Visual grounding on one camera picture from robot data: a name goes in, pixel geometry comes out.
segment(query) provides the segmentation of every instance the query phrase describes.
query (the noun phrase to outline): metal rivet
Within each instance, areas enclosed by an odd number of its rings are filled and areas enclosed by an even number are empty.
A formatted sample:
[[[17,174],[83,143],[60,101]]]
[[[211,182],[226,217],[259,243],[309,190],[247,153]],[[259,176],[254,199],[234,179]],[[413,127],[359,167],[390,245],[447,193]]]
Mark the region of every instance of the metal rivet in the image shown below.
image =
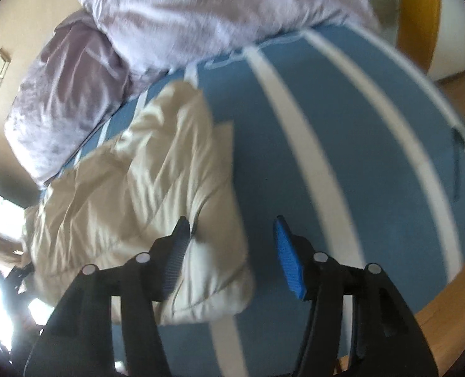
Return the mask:
[[[327,262],[329,256],[324,252],[317,252],[313,255],[313,259],[315,260],[315,262]]]
[[[373,273],[377,275],[378,273],[381,273],[382,269],[377,263],[372,263],[370,264],[367,269],[369,270],[370,273]]]
[[[142,252],[141,254],[138,254],[135,258],[135,260],[138,263],[146,263],[150,261],[150,255],[146,252]]]
[[[82,273],[85,275],[91,275],[94,271],[96,271],[96,266],[94,266],[92,263],[82,268]]]

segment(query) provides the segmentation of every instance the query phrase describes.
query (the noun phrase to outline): blue and white striped mattress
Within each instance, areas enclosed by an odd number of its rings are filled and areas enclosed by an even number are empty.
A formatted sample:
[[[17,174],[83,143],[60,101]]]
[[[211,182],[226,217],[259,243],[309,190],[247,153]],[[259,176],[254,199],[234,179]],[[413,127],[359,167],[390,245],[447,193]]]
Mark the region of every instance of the blue and white striped mattress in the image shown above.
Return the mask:
[[[361,30],[318,26],[168,75],[121,107],[65,168],[181,78],[203,90],[216,123],[234,122],[234,187],[257,291],[235,317],[161,327],[173,375],[292,370],[309,303],[288,290],[278,264],[279,214],[341,263],[380,263],[414,312],[461,269],[465,148],[455,189],[451,128],[465,138],[465,125],[408,60]],[[114,336],[122,358],[119,328]]]

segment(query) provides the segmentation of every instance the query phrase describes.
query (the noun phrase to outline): bedding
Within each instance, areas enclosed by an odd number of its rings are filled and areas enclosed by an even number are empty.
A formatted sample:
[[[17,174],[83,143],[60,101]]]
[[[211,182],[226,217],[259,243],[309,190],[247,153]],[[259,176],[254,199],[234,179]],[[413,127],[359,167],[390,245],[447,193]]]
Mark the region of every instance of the bedding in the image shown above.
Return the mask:
[[[459,271],[465,146],[456,190],[451,129],[465,141],[465,124],[409,60],[361,29],[316,26],[169,74],[121,107],[64,174],[181,79],[203,91],[215,123],[234,125],[233,184],[256,292],[235,316],[161,326],[172,375],[292,371],[310,304],[295,298],[278,263],[278,214],[341,263],[380,263],[414,312]],[[349,342],[347,304],[341,355]],[[123,360],[120,327],[113,336],[116,359]]]
[[[170,69],[315,22],[377,27],[368,0],[80,2],[90,14],[56,28],[5,123],[16,158],[41,188],[121,102]]]
[[[20,164],[44,187],[139,87],[140,79],[131,81],[92,17],[78,11],[56,28],[31,64],[7,117],[6,138]]]
[[[79,0],[133,73],[175,69],[323,21],[371,29],[369,0]]]
[[[214,131],[198,90],[172,82],[125,132],[54,180],[25,215],[24,260],[35,265],[40,299],[55,306],[84,265],[123,265],[186,216],[194,236],[175,292],[155,305],[156,321],[241,312],[254,285],[232,187],[231,137],[230,126]],[[119,299],[112,314],[118,321]]]

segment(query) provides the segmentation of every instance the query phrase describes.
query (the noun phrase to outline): pillow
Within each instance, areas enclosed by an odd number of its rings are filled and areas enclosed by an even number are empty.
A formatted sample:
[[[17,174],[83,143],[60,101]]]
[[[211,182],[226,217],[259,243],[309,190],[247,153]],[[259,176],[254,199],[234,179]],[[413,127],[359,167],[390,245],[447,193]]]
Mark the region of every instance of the pillow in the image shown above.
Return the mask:
[[[125,132],[55,179],[27,210],[24,260],[36,268],[37,297],[55,306],[84,265],[123,265],[186,216],[195,235],[175,291],[155,304],[156,320],[207,322],[242,311],[254,281],[233,191],[231,137],[231,129],[213,128],[199,91],[167,85]],[[118,299],[112,313],[118,321]]]
[[[377,27],[368,0],[79,0],[134,73],[172,69],[322,21]]]
[[[5,123],[20,164],[41,187],[120,106],[130,81],[85,11],[68,17],[33,61]]]

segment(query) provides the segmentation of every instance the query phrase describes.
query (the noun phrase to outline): light switch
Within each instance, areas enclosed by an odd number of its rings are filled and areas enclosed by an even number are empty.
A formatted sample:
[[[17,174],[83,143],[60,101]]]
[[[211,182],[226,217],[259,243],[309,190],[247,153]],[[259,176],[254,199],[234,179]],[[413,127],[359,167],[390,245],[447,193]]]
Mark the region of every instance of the light switch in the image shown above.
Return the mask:
[[[6,74],[10,62],[10,59],[7,56],[5,56],[2,51],[0,51],[0,78],[3,78]]]

